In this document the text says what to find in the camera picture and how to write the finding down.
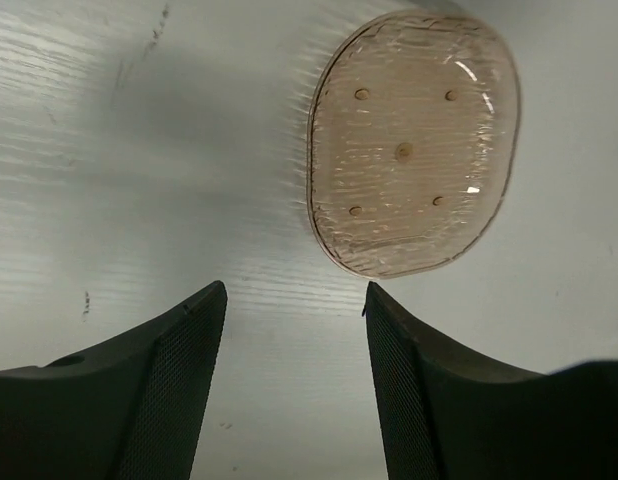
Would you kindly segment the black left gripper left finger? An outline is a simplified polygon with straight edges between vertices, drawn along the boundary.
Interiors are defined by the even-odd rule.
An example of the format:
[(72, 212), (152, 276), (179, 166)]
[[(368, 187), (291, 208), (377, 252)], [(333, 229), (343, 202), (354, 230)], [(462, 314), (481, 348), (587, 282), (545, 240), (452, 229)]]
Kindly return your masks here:
[(186, 479), (221, 342), (213, 282), (46, 366), (0, 371), (0, 479)]

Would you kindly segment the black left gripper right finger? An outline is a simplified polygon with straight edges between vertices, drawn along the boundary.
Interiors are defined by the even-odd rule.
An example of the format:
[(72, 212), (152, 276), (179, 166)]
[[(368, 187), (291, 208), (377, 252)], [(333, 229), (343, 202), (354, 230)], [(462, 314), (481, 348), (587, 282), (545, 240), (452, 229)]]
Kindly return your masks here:
[(392, 479), (618, 479), (618, 360), (551, 374), (481, 354), (376, 283), (364, 306)]

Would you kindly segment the brown translucent square plate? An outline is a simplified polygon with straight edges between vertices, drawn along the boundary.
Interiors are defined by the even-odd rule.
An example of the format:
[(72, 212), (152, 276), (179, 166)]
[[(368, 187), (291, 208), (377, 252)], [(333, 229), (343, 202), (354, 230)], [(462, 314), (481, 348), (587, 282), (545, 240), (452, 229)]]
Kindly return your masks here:
[(506, 42), (475, 17), (421, 7), (357, 27), (308, 111), (307, 207), (325, 254), (377, 280), (465, 254), (503, 203), (520, 105)]

